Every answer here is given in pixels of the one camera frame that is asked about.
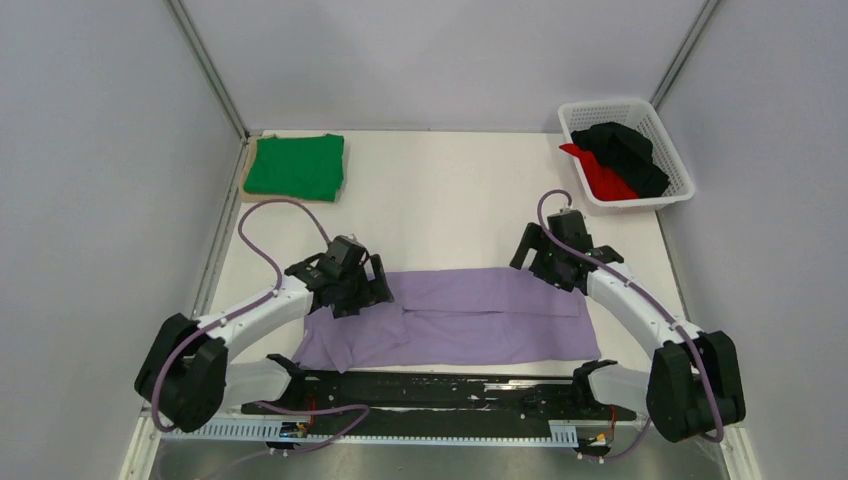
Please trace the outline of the purple t shirt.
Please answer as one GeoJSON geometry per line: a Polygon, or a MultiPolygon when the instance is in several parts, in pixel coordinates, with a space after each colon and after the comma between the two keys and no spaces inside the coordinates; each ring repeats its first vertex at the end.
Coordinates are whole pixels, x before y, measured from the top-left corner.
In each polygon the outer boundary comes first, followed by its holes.
{"type": "Polygon", "coordinates": [[[513,365],[597,360],[584,296],[509,267],[407,271],[387,276],[393,301],[336,318],[304,320],[293,355],[304,369],[513,365]]]}

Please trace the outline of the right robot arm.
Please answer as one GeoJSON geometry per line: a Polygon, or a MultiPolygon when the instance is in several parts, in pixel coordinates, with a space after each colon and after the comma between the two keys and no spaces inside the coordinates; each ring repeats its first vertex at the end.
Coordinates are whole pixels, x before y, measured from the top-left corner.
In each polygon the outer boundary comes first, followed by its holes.
{"type": "Polygon", "coordinates": [[[624,258],[596,246],[582,214],[567,210],[526,225],[511,267],[601,305],[650,356],[648,371],[594,360],[574,372],[571,403],[584,417],[611,406],[647,416],[662,437],[719,442],[744,420],[746,405],[733,340],[673,316],[636,279],[624,258]]]}

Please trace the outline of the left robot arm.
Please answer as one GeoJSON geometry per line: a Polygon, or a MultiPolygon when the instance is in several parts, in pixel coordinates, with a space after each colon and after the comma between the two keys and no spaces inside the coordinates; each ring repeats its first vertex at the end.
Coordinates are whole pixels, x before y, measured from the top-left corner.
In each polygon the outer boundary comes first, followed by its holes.
{"type": "Polygon", "coordinates": [[[357,241],[338,236],[327,250],[286,269],[258,294],[218,314],[167,318],[134,381],[167,431],[193,432],[219,411],[271,402],[283,413],[298,411],[306,386],[279,356],[232,361],[277,328],[323,311],[334,318],[393,300],[380,256],[357,241]]]}

